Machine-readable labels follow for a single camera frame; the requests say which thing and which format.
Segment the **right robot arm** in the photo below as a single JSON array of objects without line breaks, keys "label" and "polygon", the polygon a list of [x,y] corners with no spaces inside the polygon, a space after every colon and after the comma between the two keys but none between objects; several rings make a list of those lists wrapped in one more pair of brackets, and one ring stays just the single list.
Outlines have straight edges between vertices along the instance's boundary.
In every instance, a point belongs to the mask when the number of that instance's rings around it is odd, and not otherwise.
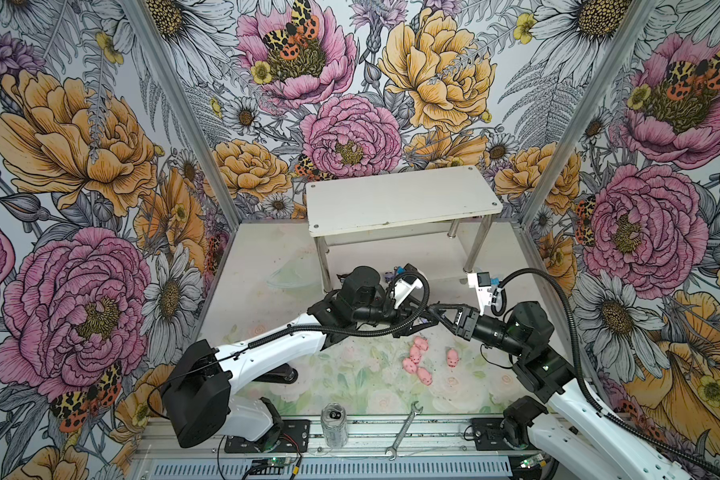
[{"label": "right robot arm", "polygon": [[513,442],[545,451],[582,479],[688,478],[664,448],[630,432],[595,398],[574,366],[551,346],[554,326],[539,303],[518,304],[506,321],[466,304],[437,303],[426,312],[454,336],[514,357],[511,370],[531,395],[504,412]]}]

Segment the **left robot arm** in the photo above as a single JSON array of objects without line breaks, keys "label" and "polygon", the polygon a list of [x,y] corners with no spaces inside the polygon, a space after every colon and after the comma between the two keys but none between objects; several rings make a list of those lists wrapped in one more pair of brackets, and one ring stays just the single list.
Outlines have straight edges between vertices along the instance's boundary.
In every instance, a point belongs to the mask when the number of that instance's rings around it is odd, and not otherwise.
[{"label": "left robot arm", "polygon": [[243,398],[240,390],[347,338],[402,333],[423,315],[429,297],[427,278],[412,265],[386,286],[375,269],[360,266],[340,288],[279,328],[234,344],[196,341],[157,389],[179,446],[196,447],[222,435],[260,452],[272,450],[285,435],[281,415],[269,399]]}]

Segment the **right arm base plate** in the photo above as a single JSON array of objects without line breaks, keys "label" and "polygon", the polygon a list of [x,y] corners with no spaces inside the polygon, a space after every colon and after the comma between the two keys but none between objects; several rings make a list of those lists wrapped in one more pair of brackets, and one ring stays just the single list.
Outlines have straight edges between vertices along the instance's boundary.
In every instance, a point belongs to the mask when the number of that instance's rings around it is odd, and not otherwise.
[{"label": "right arm base plate", "polygon": [[477,451],[513,450],[503,418],[477,417],[470,420],[472,441]]}]

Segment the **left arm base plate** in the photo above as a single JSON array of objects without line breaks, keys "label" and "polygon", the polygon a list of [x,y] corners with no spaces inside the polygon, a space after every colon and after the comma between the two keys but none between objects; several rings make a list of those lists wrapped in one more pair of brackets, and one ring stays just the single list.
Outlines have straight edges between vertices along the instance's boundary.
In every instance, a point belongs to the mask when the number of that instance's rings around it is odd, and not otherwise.
[{"label": "left arm base plate", "polygon": [[223,452],[226,454],[270,454],[306,453],[310,440],[312,422],[307,419],[286,419],[282,421],[280,435],[266,434],[262,440],[248,441],[242,437],[225,439]]}]

